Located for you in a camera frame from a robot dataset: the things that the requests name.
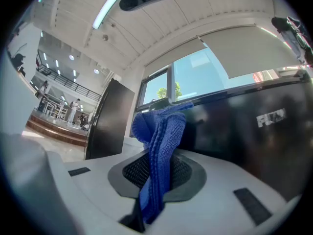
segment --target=railing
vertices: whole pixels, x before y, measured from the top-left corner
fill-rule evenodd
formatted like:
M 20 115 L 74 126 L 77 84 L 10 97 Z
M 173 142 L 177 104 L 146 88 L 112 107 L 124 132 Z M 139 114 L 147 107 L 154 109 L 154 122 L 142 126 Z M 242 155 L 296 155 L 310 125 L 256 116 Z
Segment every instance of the railing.
M 99 95 L 98 93 L 96 92 L 93 92 L 91 90 L 88 90 L 87 88 L 79 85 L 79 84 L 76 84 L 75 82 L 69 80 L 68 78 L 62 76 L 62 75 L 59 75 L 57 72 L 55 72 L 54 70 L 51 70 L 49 68 L 47 68 L 46 66 L 44 66 L 43 64 L 40 64 L 40 66 L 38 68 L 36 68 L 36 70 L 38 72 L 40 72 L 41 74 L 49 77 L 50 79 L 64 85 L 65 87 L 81 94 L 81 95 L 84 95 L 90 99 L 93 99 L 95 101 L 99 101 L 101 95 Z

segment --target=black grille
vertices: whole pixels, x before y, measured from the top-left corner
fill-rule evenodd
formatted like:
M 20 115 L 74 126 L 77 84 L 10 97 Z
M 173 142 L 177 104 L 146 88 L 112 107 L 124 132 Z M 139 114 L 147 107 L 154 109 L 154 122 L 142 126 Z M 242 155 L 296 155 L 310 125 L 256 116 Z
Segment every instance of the black grille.
M 192 169 L 176 156 L 172 156 L 170 163 L 170 190 L 173 190 L 190 179 Z M 149 177 L 149 154 L 147 153 L 125 166 L 123 176 L 141 189 Z

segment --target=wooden platform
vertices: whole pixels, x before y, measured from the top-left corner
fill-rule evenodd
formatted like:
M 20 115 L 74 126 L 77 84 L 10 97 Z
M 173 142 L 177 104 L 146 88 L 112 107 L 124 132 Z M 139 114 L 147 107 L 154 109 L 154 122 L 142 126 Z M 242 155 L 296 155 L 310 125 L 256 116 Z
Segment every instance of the wooden platform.
M 54 125 L 34 115 L 31 115 L 26 126 L 48 137 L 66 143 L 71 143 L 83 147 L 86 147 L 88 143 L 87 136 L 71 132 L 70 130 Z

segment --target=tree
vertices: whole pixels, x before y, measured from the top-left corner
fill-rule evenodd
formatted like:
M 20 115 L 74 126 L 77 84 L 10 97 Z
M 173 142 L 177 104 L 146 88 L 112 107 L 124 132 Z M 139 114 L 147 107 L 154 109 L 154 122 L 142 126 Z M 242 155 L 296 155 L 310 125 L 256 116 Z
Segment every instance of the tree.
M 158 98 L 165 98 L 166 97 L 166 89 L 165 88 L 161 88 L 158 90 L 158 92 L 156 93 Z M 175 101 L 178 100 L 178 97 L 182 96 L 182 93 L 180 91 L 180 85 L 178 82 L 175 82 Z

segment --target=blue microfiber cloth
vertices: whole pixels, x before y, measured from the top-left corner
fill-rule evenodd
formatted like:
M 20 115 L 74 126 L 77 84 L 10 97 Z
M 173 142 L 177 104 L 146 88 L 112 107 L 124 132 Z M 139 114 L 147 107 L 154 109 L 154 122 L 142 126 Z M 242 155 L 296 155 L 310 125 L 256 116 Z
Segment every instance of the blue microfiber cloth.
M 163 195 L 170 189 L 170 158 L 186 125 L 185 115 L 177 111 L 192 107 L 193 103 L 187 102 L 138 113 L 134 118 L 133 134 L 149 148 L 150 175 L 139 193 L 143 221 L 148 224 L 163 210 Z

